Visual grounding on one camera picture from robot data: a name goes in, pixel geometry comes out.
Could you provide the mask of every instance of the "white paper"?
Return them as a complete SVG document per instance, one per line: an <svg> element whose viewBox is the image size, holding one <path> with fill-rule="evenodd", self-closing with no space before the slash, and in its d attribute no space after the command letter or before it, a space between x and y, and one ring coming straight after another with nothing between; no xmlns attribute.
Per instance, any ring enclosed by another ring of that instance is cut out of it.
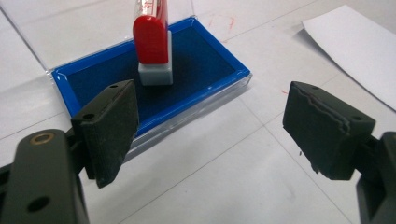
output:
<svg viewBox="0 0 396 224"><path fill-rule="evenodd" d="M396 35L348 6L303 21L305 30L351 77L396 109Z"/></svg>

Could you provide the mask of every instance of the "screw hole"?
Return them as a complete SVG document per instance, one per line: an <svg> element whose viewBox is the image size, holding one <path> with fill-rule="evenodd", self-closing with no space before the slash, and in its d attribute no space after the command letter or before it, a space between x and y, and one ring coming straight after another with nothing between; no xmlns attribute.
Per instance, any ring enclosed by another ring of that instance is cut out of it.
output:
<svg viewBox="0 0 396 224"><path fill-rule="evenodd" d="M27 211L30 213L38 212L44 209L50 203L49 197L40 197L29 203Z"/></svg>
<svg viewBox="0 0 396 224"><path fill-rule="evenodd" d="M54 133L41 133L30 139L32 145L43 145L48 143L55 136Z"/></svg>
<svg viewBox="0 0 396 224"><path fill-rule="evenodd" d="M93 119L95 117L94 114L86 114L84 116L82 116L84 119Z"/></svg>

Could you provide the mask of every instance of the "white surface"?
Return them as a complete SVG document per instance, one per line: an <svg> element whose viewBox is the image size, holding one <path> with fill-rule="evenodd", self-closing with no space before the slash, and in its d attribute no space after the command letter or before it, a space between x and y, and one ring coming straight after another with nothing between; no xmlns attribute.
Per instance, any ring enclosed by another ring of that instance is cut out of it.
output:
<svg viewBox="0 0 396 224"><path fill-rule="evenodd" d="M348 6L303 22L348 74L396 110L396 35Z"/></svg>
<svg viewBox="0 0 396 224"><path fill-rule="evenodd" d="M119 40L113 37L130 29L127 14L116 14L134 3L62 1L46 10L40 4L53 1L0 1L5 2L11 17L23 19L22 32L30 34L29 43L48 64L115 44ZM318 85L376 119L374 136L396 131L396 114L351 80L301 25L348 4L395 33L396 1L192 2L169 0L172 17L192 8L254 74L249 90L124 164L110 186L98 189L81 174L91 223L359 223L355 184L360 175L349 182L316 175L281 120L289 84L297 80ZM231 30L229 17L234 17ZM56 32L42 33L43 28ZM67 130L70 124L44 70L1 15L0 48L0 165L5 165L27 134Z"/></svg>

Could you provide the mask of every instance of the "red ink mark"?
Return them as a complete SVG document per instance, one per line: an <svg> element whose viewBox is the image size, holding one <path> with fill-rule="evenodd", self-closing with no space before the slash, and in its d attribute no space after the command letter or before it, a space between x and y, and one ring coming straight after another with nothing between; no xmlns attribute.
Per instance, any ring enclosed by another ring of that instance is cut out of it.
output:
<svg viewBox="0 0 396 224"><path fill-rule="evenodd" d="M230 28L229 28L229 30L232 30L232 29L233 29L233 25L234 25L234 23L235 23L235 19L234 19L233 17L230 17L230 19L231 19L231 23L230 23Z"/></svg>

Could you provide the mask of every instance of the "paper sheet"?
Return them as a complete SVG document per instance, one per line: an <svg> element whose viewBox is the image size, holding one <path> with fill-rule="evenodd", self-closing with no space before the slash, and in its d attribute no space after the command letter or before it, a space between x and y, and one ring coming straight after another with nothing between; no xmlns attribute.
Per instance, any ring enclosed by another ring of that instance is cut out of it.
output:
<svg viewBox="0 0 396 224"><path fill-rule="evenodd" d="M351 77L396 110L396 35L348 6L303 21L305 30Z"/></svg>

